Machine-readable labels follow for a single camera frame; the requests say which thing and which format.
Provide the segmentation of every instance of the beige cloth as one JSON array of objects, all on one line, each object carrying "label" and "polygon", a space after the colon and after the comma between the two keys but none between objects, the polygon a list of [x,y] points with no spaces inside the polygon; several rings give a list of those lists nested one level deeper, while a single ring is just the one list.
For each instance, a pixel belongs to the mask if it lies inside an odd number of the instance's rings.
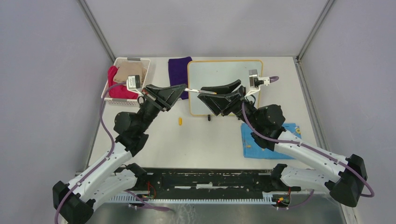
[{"label": "beige cloth", "polygon": [[128,76],[140,76],[140,83],[143,85],[144,78],[146,77],[147,69],[143,67],[141,62],[123,62],[120,64],[113,81],[116,83],[126,82]]}]

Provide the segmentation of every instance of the gray wall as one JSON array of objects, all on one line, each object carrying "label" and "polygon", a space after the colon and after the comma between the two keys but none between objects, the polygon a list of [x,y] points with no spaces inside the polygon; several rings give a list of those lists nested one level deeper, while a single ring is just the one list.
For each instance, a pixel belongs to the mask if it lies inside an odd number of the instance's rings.
[{"label": "gray wall", "polygon": [[395,11],[394,0],[337,1],[303,58],[331,150],[365,160],[376,196],[360,199],[361,224],[396,218]]},{"label": "gray wall", "polygon": [[75,0],[1,1],[0,223],[53,223],[83,167],[111,65]]},{"label": "gray wall", "polygon": [[116,56],[295,56],[326,0],[87,0]]}]

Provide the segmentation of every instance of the purple cloth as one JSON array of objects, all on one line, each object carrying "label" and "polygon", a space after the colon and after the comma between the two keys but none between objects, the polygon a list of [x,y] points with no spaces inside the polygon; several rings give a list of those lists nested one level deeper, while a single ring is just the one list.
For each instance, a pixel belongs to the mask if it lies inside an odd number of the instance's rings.
[{"label": "purple cloth", "polygon": [[[171,86],[183,83],[188,85],[187,65],[190,61],[192,61],[191,57],[169,59],[168,72]],[[180,98],[188,99],[188,92],[184,91]]]}]

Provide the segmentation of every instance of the white table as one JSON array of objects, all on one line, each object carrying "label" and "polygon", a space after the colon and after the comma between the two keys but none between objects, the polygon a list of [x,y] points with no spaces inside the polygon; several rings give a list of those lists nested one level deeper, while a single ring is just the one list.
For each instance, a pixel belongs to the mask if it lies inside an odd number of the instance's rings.
[{"label": "white table", "polygon": [[[150,69],[155,76],[153,85],[169,86],[168,57],[151,58]],[[305,105],[296,68],[292,57],[193,57],[193,60],[239,60],[260,59],[264,62],[263,76],[279,76],[279,81],[261,90],[260,105],[278,104],[282,106],[286,122],[300,125],[302,139],[315,144],[313,129]],[[103,119],[112,133],[114,117],[117,113],[136,112],[138,107],[106,105]],[[179,126],[178,119],[183,119]],[[155,168],[229,168],[229,169],[272,169],[278,163],[286,163],[298,168],[307,168],[296,160],[265,160],[243,157],[241,121],[234,116],[193,117],[188,100],[176,102],[168,112],[161,112],[149,129],[145,147],[126,164],[136,162],[141,167]],[[89,165],[93,164],[111,142],[102,127],[99,127]]]}]

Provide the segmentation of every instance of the marker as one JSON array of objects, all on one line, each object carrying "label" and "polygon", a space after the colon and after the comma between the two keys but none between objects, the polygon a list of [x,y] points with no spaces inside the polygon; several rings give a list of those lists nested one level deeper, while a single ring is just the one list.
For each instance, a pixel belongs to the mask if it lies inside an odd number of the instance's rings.
[{"label": "marker", "polygon": [[195,89],[190,89],[190,88],[185,88],[184,91],[187,91],[187,92],[197,92],[197,93],[217,94],[216,92],[212,92],[212,91],[195,90]]}]

